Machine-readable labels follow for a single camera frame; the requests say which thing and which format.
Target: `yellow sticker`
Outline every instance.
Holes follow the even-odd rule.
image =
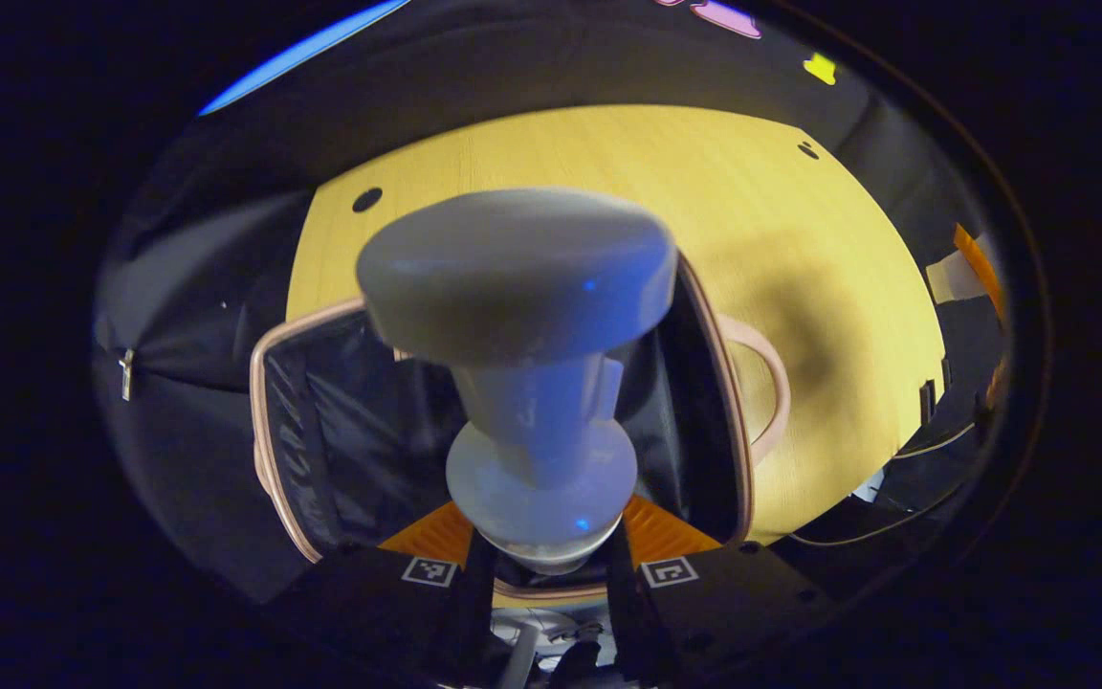
[[[828,86],[835,86],[836,84],[836,64],[830,58],[823,57],[819,53],[814,53],[809,61],[802,62],[801,66],[806,67],[810,74],[819,77],[819,82],[828,84]]]

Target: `blue light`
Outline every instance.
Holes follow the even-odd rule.
[[[364,31],[365,28],[380,21],[389,12],[393,12],[409,2],[410,0],[389,0],[389,3],[380,3],[376,8],[356,12],[349,18],[343,19],[343,21],[334,23],[334,25],[324,28],[322,31],[310,35],[309,39],[302,40],[301,43],[296,43],[283,53],[271,57],[270,61],[263,62],[262,66],[245,75],[245,78],[241,78],[240,82],[231,84],[228,90],[220,93],[219,97],[206,105],[206,108],[203,108],[198,115],[215,112],[215,110],[223,108],[225,105],[230,105],[239,98],[249,96],[253,90],[258,90],[258,88],[274,82],[276,78],[279,78],[289,69],[293,69],[294,66],[301,65],[302,62],[309,61],[310,57],[314,57],[329,47],[334,47],[334,45],[342,43],[343,40],[350,39],[356,33]]]

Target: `zipper pull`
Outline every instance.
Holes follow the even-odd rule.
[[[130,401],[130,379],[134,375],[134,349],[127,349],[127,353],[118,359],[118,366],[121,366],[121,398]]]

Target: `yellow wooden surface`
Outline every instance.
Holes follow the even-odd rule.
[[[528,185],[612,193],[660,215],[714,309],[760,330],[781,354],[790,422],[754,471],[754,540],[777,540],[857,488],[917,431],[918,389],[943,385],[930,294],[857,180],[796,127],[678,106],[517,115],[331,180],[305,220],[288,320],[359,295],[356,257],[386,223],[460,193]],[[353,202],[374,186],[383,196],[355,214]],[[771,376],[756,354],[731,351],[758,431]]]

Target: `open bag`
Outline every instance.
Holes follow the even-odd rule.
[[[726,340],[756,351],[771,372],[777,405],[756,438],[743,422]],[[637,453],[628,509],[665,510],[700,534],[691,546],[666,541],[659,552],[674,557],[685,553],[677,547],[744,540],[754,466],[784,434],[790,409],[787,373],[769,342],[715,314],[679,252],[669,313],[607,357],[624,365],[615,418]],[[451,503],[446,455],[467,416],[450,369],[383,344],[359,298],[283,323],[258,341],[250,409],[258,480],[312,562],[345,543],[386,547]],[[599,557],[545,577],[501,553],[495,592],[554,605],[601,596],[604,582]]]

